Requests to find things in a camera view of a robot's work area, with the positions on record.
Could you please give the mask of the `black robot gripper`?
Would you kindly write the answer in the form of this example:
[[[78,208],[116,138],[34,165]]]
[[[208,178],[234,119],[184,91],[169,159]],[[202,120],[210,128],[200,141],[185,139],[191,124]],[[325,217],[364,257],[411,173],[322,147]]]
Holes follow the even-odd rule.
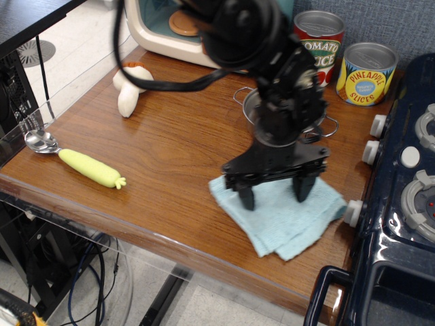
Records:
[[[253,134],[251,147],[222,166],[227,189],[238,191],[243,207],[255,208],[252,187],[261,183],[292,179],[299,202],[306,200],[315,180],[326,169],[330,149],[295,139],[287,145],[272,145]]]

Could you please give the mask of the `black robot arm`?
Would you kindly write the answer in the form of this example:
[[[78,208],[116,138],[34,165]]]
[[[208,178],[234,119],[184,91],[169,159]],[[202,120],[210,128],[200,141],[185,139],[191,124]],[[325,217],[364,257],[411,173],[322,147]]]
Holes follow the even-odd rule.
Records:
[[[330,154],[318,143],[326,102],[314,57],[276,1],[182,1],[181,9],[216,65],[256,81],[253,142],[223,166],[226,187],[254,210],[255,186],[290,178],[296,199],[305,200]]]

